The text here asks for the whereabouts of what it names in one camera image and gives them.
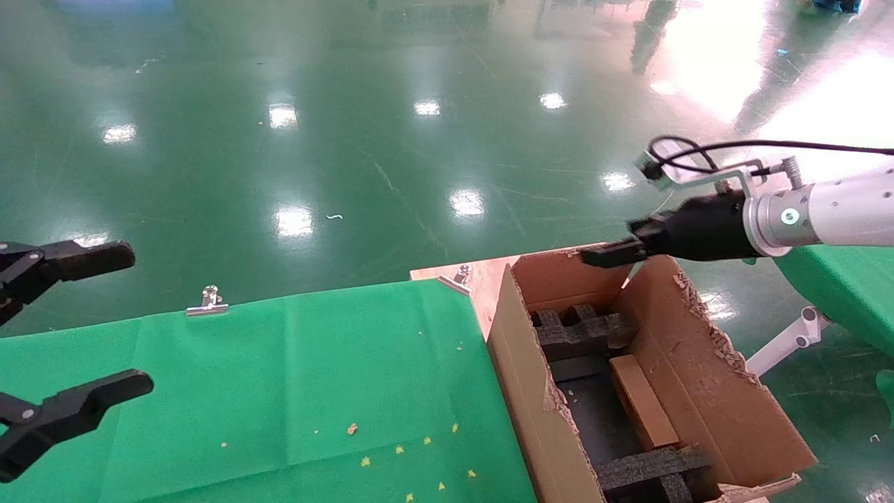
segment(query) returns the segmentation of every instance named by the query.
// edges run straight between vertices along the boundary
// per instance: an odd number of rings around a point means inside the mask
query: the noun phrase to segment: wooden block
[[[677,432],[649,386],[637,358],[625,354],[610,359],[609,365],[621,403],[637,429],[643,448],[653,450],[678,443]]]

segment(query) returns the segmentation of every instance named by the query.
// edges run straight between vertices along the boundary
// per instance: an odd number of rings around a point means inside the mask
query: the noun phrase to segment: green surface
[[[0,368],[32,401],[156,383],[2,501],[536,502],[471,303],[436,280],[6,338]]]
[[[888,402],[888,408],[894,411],[894,371],[881,371],[875,376],[875,386]],[[891,417],[891,429],[894,430],[894,417]]]
[[[894,250],[806,246],[776,265],[831,320],[894,358]]]
[[[0,1],[0,238],[137,253],[0,334],[179,311],[208,284],[242,304],[620,239],[697,193],[667,199],[631,165],[663,132],[888,147],[892,6]],[[425,101],[440,114],[418,115]],[[131,141],[103,142],[126,124]],[[807,181],[879,162],[797,154]],[[746,355],[807,304],[767,260],[683,268]],[[894,361],[831,327],[763,378],[821,460],[774,503],[890,499],[881,369]]]

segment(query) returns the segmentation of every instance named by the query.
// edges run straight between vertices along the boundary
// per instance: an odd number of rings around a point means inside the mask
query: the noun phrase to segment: wooden board
[[[472,305],[475,307],[478,324],[481,325],[481,333],[484,335],[485,341],[493,324],[493,312],[497,307],[497,296],[500,294],[500,282],[502,281],[503,271],[506,269],[506,266],[511,267],[514,265],[519,257],[520,255],[511,255],[509,257],[467,263],[472,268],[467,286],[472,292]],[[461,265],[467,264],[411,270],[409,278],[415,281],[418,279],[437,278],[440,275],[453,277]]]

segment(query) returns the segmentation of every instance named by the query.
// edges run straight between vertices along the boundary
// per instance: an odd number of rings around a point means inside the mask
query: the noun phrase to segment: black cable
[[[689,147],[692,147],[693,149],[701,149],[701,146],[698,143],[695,143],[694,141],[690,140],[689,138],[683,138],[682,136],[674,136],[672,134],[665,134],[663,136],[657,136],[655,138],[652,138],[651,141],[649,141],[649,145],[647,148],[649,151],[649,155],[652,156],[653,158],[656,158],[659,160],[658,166],[661,167],[661,166],[664,166],[665,164],[670,164],[671,166],[679,167],[682,169],[689,169],[689,168],[694,167],[694,166],[682,166],[682,165],[679,165],[672,161],[668,162],[668,159],[664,159],[658,155],[658,152],[655,151],[655,145],[659,141],[668,141],[668,140],[684,143],[684,144],[688,145]],[[711,167],[711,170],[709,171],[707,169],[703,169],[703,168],[699,167],[699,168],[697,168],[697,170],[700,173],[711,173],[711,172],[720,170],[720,168],[717,166],[717,163],[714,162],[714,159],[711,156],[709,156],[706,151],[701,152],[701,154],[702,154],[702,157],[704,158],[704,160],[708,163],[708,166]]]
[[[693,147],[690,150],[684,150],[682,152],[678,152],[668,158],[663,158],[659,156],[654,151],[654,145],[659,141],[681,141],[686,145]],[[700,146],[692,140],[688,140],[686,138],[681,138],[679,136],[672,135],[664,135],[658,136],[649,141],[648,152],[655,160],[658,161],[658,165],[655,167],[660,168],[664,165],[674,166],[679,169],[685,169],[687,171],[695,171],[697,173],[706,173],[710,174],[714,171],[717,171],[716,164],[713,163],[711,157],[708,156],[707,152],[711,150],[718,149],[733,149],[736,147],[787,147],[792,149],[816,149],[816,150],[832,150],[837,152],[858,152],[864,154],[882,154],[885,156],[894,156],[894,149],[879,149],[875,147],[852,147],[849,145],[835,145],[831,143],[814,143],[811,141],[787,141],[787,140],[742,140],[742,141],[726,141],[723,143],[712,143],[710,145]],[[704,169],[702,167],[696,166],[686,166],[681,165],[680,163],[673,162],[674,159],[683,158],[685,156],[691,156],[693,154],[701,154],[705,160],[708,161],[709,165],[712,165],[712,169]],[[760,176],[767,175],[769,171],[767,170],[757,170],[754,171],[751,175]]]

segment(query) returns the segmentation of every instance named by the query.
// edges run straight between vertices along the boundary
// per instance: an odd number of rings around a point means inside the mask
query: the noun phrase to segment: metal clip
[[[469,288],[468,288],[468,286],[466,286],[466,284],[468,283],[468,281],[471,278],[472,278],[472,268],[468,264],[464,264],[464,265],[460,266],[459,270],[456,271],[456,275],[453,276],[453,279],[450,279],[446,275],[441,274],[438,277],[438,281],[440,281],[441,283],[444,283],[445,285],[456,290],[457,292],[460,292],[461,294],[469,295],[469,294],[471,294],[471,290],[469,290]]]
[[[208,285],[202,290],[202,305],[187,308],[186,315],[189,317],[205,316],[206,314],[227,312],[228,309],[230,309],[230,304],[225,304],[224,298],[217,294],[217,287]]]

